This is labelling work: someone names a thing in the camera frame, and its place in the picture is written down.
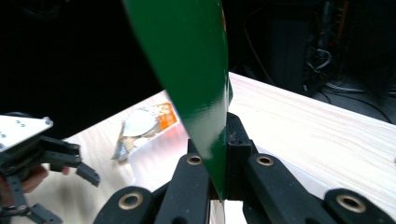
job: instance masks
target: green plastic object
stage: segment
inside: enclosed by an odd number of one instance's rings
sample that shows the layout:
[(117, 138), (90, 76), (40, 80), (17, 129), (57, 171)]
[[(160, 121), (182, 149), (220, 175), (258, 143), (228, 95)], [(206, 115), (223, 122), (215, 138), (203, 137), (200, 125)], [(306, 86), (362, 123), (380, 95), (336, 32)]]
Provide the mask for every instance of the green plastic object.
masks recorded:
[(125, 0), (124, 5), (137, 40), (224, 200), (225, 124), (232, 91), (220, 0)]

